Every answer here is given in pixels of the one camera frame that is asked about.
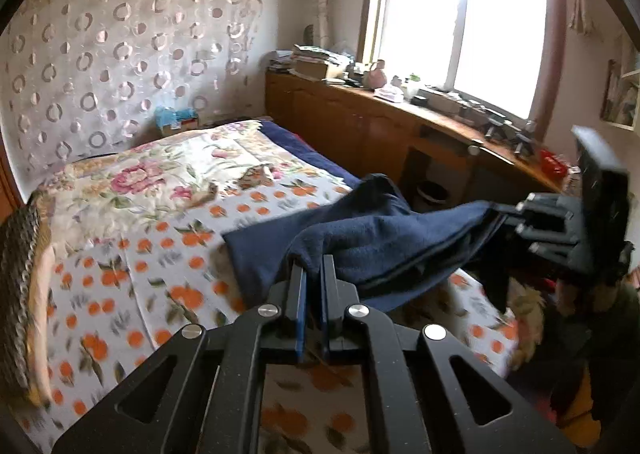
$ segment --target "patterned wall covering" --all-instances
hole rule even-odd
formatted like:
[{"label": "patterned wall covering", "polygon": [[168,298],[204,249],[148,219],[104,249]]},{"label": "patterned wall covering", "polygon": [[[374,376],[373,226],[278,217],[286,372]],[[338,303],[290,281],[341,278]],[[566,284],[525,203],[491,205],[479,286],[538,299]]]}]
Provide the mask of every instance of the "patterned wall covering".
[{"label": "patterned wall covering", "polygon": [[18,184],[157,137],[158,105],[204,122],[241,114],[261,11],[262,0],[25,0],[0,40]]}]

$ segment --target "window pane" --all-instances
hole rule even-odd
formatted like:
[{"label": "window pane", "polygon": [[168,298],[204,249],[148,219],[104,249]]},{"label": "window pane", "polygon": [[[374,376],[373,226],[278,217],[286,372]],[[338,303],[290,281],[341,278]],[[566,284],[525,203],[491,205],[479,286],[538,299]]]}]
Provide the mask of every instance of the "window pane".
[{"label": "window pane", "polygon": [[528,118],[545,14],[546,0],[468,0],[455,88]]},{"label": "window pane", "polygon": [[387,0],[380,58],[388,75],[420,75],[427,84],[447,78],[459,0]]}]

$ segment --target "window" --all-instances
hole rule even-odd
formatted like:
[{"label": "window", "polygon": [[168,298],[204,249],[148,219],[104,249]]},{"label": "window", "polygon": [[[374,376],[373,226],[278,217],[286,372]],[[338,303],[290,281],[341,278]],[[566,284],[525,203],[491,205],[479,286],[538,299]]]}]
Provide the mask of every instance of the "window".
[{"label": "window", "polygon": [[379,0],[370,55],[389,75],[417,74],[522,122],[539,115],[547,9],[547,0]]}]

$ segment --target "triangular cutout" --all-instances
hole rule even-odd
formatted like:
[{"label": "triangular cutout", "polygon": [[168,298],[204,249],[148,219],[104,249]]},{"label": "triangular cutout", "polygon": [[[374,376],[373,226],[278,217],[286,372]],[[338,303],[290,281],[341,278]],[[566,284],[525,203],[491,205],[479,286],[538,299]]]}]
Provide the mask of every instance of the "triangular cutout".
[{"label": "triangular cutout", "polygon": [[487,424],[510,413],[511,404],[507,399],[497,392],[462,357],[451,357],[450,362],[474,421],[478,425]]},{"label": "triangular cutout", "polygon": [[142,423],[151,423],[176,363],[175,355],[165,358],[162,364],[118,404],[118,411]]}]

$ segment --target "bed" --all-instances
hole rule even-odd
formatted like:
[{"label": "bed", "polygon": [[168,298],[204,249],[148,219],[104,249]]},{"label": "bed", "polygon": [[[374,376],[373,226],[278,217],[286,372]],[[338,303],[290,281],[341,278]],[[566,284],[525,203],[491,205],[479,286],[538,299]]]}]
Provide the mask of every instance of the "bed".
[{"label": "bed", "polygon": [[[48,286],[39,357],[49,392],[39,407],[12,407],[28,437],[49,453],[185,324],[223,326],[244,311],[222,234],[332,203],[357,183],[289,131],[258,120],[54,174],[33,198],[40,231],[50,232],[39,280]],[[513,313],[500,314],[463,270],[391,315],[415,327],[445,325],[501,376],[518,346]],[[262,402],[260,452],[368,452],[355,366],[330,368],[313,354],[303,369],[269,366]]]}]

